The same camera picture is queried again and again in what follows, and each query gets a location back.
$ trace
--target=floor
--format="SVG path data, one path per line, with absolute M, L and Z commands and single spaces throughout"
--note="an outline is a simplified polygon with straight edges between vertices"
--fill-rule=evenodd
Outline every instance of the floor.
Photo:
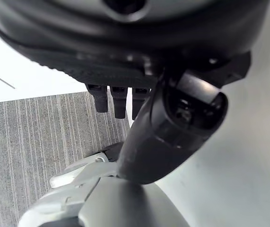
M 0 103 L 0 227 L 16 226 L 67 165 L 123 141 L 128 119 L 96 113 L 87 92 Z

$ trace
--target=striped carpet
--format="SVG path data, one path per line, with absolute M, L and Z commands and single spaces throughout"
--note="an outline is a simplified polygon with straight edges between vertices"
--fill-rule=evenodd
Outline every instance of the striped carpet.
M 0 227 L 16 226 L 67 165 L 125 139 L 109 100 L 109 113 L 86 92 L 0 103 Z

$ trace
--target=white wall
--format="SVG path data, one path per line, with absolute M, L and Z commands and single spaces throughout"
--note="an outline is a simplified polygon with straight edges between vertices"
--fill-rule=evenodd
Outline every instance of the white wall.
M 0 102 L 86 91 L 84 84 L 56 70 L 31 62 L 0 39 Z
M 270 10 L 247 79 L 224 92 L 223 126 L 158 184 L 191 227 L 270 227 Z

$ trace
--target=gray carpet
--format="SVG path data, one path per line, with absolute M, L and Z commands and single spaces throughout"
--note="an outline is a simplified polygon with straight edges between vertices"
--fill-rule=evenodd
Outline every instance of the gray carpet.
M 67 165 L 123 141 L 127 119 L 96 113 L 88 93 L 0 103 L 0 227 L 14 227 Z

